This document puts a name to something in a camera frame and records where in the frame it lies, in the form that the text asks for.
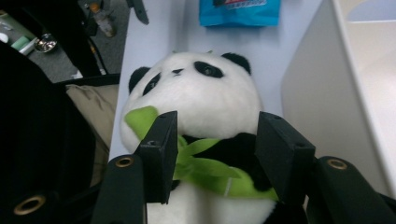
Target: panda ear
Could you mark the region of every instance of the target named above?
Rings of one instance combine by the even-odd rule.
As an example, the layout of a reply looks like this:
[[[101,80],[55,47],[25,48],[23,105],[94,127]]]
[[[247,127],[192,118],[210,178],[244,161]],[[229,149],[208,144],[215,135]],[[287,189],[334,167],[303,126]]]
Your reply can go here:
[[[251,75],[250,64],[248,62],[248,59],[246,59],[245,57],[238,55],[238,54],[234,54],[234,53],[225,53],[225,54],[221,55],[221,57],[226,58],[226,59],[232,61],[233,63],[236,63],[236,64],[242,66],[243,68],[245,68],[245,70],[247,70],[248,74]]]
[[[129,93],[132,92],[134,87],[137,85],[137,83],[142,79],[142,77],[149,71],[149,67],[140,67],[136,70],[131,75],[131,78],[129,79]]]

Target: white fur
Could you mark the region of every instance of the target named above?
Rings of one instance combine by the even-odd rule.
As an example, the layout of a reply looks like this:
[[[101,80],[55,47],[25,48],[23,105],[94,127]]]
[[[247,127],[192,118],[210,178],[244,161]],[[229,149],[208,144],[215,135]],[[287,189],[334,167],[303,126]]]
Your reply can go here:
[[[224,74],[206,77],[195,70],[196,61],[210,63]],[[172,71],[183,69],[175,76]],[[147,84],[159,73],[156,87],[143,96]],[[262,103],[247,71],[236,63],[208,53],[173,54],[152,67],[133,89],[123,108],[129,111],[153,105],[159,113],[177,110],[178,133],[194,137],[231,138],[257,132]],[[138,140],[122,120],[122,143],[133,153]],[[148,223],[259,224],[275,206],[271,200],[236,200],[181,183],[168,205],[148,204]]]

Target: beige fabric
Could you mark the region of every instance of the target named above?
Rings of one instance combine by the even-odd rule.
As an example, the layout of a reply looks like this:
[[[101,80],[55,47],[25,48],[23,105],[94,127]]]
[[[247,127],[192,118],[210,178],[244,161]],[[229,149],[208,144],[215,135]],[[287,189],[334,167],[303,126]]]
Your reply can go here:
[[[102,180],[107,165],[119,85],[67,85],[66,88],[66,93],[95,133],[96,151],[91,182],[95,185]]]

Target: metal grommet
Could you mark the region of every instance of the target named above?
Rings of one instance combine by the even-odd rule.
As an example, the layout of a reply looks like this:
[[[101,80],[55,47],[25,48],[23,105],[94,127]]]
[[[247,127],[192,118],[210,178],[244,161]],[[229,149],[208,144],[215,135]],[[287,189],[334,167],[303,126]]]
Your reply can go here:
[[[347,165],[343,161],[337,159],[329,159],[327,160],[327,163],[334,169],[338,169],[338,170],[347,169]]]
[[[122,168],[122,167],[130,166],[133,163],[134,163],[134,159],[133,158],[125,157],[125,158],[121,158],[121,159],[117,160],[116,161],[116,166]]]
[[[14,214],[17,216],[25,216],[33,213],[35,210],[39,209],[46,202],[46,197],[43,195],[35,195],[19,203],[14,208]]]

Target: panda eye patch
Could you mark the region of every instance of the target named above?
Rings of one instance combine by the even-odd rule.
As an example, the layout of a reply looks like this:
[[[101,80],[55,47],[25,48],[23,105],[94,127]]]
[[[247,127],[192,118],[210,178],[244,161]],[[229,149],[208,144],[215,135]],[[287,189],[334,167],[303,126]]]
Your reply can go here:
[[[209,63],[195,62],[194,67],[199,73],[201,73],[204,76],[216,77],[216,78],[224,77],[221,70],[219,70],[217,67]]]
[[[158,74],[157,76],[155,76],[146,86],[145,90],[143,91],[143,95],[146,95],[147,93],[149,93],[149,91],[151,91],[152,89],[154,89],[154,87],[157,85],[158,81],[160,81],[161,78],[161,74]]]

